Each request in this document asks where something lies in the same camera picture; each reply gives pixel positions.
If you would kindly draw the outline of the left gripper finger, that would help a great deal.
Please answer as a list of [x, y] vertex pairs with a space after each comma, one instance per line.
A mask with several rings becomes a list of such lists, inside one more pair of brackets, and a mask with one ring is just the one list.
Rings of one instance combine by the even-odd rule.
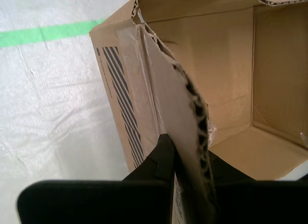
[[121, 181], [40, 181], [17, 199], [23, 224], [169, 224], [175, 146], [162, 134], [143, 163]]
[[218, 224], [306, 224], [308, 177], [257, 181], [211, 153]]

